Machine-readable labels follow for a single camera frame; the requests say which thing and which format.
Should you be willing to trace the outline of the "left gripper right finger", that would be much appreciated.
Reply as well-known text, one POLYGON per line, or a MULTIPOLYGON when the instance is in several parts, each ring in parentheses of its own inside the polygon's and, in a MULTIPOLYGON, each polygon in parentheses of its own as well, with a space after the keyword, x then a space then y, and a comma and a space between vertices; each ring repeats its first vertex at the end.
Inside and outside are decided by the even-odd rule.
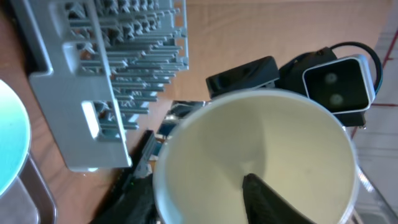
POLYGON ((243 178, 243 199, 249 224, 312 224, 256 174, 243 178))

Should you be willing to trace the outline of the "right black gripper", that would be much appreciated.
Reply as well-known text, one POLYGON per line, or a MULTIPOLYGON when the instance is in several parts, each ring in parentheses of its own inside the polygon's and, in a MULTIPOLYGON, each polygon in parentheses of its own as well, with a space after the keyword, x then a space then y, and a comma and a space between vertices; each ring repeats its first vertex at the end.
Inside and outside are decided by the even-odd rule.
MULTIPOLYGON (((302 80, 303 72, 337 59, 328 47, 299 55, 282 67, 277 66, 274 57, 266 56, 210 76, 206 79, 206 85, 211 98, 250 88, 278 88, 308 97, 302 80)), ((353 127, 365 125, 364 112, 334 115, 344 126, 353 127)))

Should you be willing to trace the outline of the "light blue bowl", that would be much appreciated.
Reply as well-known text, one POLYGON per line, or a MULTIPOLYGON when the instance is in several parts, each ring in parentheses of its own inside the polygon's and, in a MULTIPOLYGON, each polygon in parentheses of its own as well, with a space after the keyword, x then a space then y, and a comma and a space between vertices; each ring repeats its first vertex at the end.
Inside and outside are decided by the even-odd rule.
POLYGON ((31 126, 16 92, 1 81, 1 193, 12 185, 29 155, 31 126))

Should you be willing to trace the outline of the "small pale green cup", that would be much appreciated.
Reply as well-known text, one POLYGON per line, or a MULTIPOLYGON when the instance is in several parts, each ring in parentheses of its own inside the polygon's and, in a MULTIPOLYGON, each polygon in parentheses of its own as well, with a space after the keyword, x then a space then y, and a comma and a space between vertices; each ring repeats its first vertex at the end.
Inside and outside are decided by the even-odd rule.
POLYGON ((246 223, 242 184, 256 174, 314 223, 345 223, 357 154, 323 106, 285 90, 228 93, 172 131, 154 170, 164 223, 246 223))

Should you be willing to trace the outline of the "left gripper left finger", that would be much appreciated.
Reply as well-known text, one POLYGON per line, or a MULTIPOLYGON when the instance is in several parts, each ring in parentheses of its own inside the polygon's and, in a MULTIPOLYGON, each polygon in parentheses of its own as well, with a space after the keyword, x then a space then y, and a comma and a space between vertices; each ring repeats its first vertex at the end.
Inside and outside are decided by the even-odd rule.
POLYGON ((136 180, 132 189, 110 209, 90 224, 155 224, 159 216, 155 207, 153 174, 136 180))

